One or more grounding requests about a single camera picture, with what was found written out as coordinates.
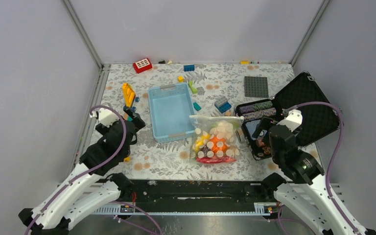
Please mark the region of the yellow toy mango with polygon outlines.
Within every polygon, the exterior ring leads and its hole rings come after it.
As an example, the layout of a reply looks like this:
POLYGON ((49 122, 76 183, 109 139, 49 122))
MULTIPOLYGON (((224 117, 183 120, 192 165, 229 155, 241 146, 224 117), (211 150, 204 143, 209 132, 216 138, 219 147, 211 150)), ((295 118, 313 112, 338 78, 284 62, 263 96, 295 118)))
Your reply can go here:
POLYGON ((211 137, 211 134, 207 132, 203 132, 195 140, 194 144, 192 145, 192 150, 194 150, 195 152, 198 152, 201 148, 203 148, 207 144, 210 137, 211 137))

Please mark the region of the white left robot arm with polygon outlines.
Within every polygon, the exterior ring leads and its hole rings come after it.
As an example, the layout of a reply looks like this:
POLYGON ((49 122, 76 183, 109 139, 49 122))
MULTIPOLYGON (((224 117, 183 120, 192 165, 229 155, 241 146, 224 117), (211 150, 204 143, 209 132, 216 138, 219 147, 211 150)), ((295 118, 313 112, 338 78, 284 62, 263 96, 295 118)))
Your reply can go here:
POLYGON ((87 188, 130 156, 137 132, 145 127, 135 108, 124 106, 123 110, 131 121, 109 106, 90 109, 89 116, 98 120, 95 129, 102 137, 87 148, 72 172, 46 200, 32 209, 22 209, 19 218, 26 225, 26 235, 66 235, 104 204, 131 198, 132 188, 123 182, 126 177, 121 174, 113 175, 106 186, 81 198, 87 188))

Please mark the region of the clear polka dot zip bag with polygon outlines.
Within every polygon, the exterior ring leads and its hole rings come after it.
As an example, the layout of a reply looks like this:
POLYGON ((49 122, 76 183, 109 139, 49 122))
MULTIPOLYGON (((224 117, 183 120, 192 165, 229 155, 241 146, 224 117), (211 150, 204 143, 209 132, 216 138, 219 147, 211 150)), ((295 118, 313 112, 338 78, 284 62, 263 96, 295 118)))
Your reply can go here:
POLYGON ((194 134, 190 157, 201 164, 232 163, 241 155, 238 130, 244 117, 191 115, 194 134))

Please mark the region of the orange toy carrot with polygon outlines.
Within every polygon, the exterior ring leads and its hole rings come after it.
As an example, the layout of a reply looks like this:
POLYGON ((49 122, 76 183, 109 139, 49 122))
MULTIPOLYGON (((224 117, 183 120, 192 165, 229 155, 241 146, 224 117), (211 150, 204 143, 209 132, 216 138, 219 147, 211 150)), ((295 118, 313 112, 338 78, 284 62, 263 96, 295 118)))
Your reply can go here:
POLYGON ((217 136, 213 136, 206 144, 206 147, 212 151, 214 154, 217 154, 219 151, 225 152, 229 149, 230 145, 227 143, 225 138, 218 138, 217 136))

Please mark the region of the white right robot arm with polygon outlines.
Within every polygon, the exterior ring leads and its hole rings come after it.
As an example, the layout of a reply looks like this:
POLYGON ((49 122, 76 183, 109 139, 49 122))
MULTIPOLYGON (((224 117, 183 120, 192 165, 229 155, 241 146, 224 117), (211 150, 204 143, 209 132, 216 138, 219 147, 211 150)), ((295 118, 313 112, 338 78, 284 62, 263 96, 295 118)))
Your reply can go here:
POLYGON ((272 173, 262 181, 263 199, 288 207, 316 235, 375 235, 345 207, 318 161, 298 147, 294 131, 302 122, 303 115, 294 109, 279 122, 263 117, 256 127, 254 137, 266 131, 262 141, 284 174, 272 173))

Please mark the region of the red toy chili pepper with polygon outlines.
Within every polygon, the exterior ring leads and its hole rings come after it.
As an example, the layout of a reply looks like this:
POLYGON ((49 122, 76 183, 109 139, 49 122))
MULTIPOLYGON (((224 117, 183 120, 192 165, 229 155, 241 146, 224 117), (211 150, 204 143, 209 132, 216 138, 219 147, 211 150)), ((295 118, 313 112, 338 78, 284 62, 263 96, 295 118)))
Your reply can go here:
POLYGON ((236 161, 236 158, 223 156, 222 158, 218 157, 203 157, 196 158, 196 161, 202 164, 220 164, 220 163, 232 163, 236 161))

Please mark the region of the toy cauliflower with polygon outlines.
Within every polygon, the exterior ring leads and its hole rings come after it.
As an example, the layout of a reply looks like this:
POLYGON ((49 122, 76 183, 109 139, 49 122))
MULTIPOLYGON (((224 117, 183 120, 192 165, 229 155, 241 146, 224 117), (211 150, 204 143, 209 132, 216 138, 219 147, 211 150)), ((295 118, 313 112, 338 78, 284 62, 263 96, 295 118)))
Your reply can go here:
POLYGON ((228 121, 219 121, 211 128, 210 133, 225 139, 231 139, 235 134, 235 126, 228 121))

